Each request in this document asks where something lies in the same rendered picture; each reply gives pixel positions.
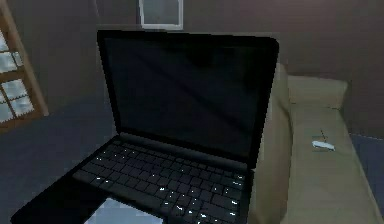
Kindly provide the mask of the black laptop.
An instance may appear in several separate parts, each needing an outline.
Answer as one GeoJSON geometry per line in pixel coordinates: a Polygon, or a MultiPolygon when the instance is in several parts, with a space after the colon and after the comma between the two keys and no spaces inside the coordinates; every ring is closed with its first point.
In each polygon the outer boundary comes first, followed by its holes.
{"type": "Polygon", "coordinates": [[[271,37],[101,30],[115,136],[12,224],[248,224],[271,37]]]}

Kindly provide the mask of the white remote control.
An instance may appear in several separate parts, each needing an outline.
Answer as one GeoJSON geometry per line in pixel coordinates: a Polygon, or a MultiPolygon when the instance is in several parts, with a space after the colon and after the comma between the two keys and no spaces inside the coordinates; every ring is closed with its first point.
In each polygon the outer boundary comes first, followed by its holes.
{"type": "Polygon", "coordinates": [[[330,143],[322,142],[322,141],[312,141],[312,146],[316,147],[316,148],[324,148],[324,149],[328,149],[331,151],[335,151],[334,145],[332,145],[330,143]]]}

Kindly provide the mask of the beige sofa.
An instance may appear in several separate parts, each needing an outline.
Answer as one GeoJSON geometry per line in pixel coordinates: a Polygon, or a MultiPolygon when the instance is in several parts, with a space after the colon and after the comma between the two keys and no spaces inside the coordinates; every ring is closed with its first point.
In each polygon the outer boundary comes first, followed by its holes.
{"type": "Polygon", "coordinates": [[[384,224],[341,115],[346,90],[276,65],[247,224],[384,224]]]}

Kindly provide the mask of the wooden framed window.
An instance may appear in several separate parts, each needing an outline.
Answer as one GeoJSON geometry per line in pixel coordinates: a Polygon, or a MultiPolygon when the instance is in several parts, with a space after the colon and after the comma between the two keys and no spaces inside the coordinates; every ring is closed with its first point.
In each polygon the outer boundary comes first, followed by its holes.
{"type": "Polygon", "coordinates": [[[0,0],[0,134],[49,114],[9,1],[0,0]]]}

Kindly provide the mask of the white framed wall picture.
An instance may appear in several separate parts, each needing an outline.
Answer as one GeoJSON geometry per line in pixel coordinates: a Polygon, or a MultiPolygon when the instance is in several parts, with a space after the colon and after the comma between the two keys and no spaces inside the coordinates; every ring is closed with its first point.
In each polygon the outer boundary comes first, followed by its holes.
{"type": "Polygon", "coordinates": [[[139,0],[143,29],[182,30],[184,0],[139,0]]]}

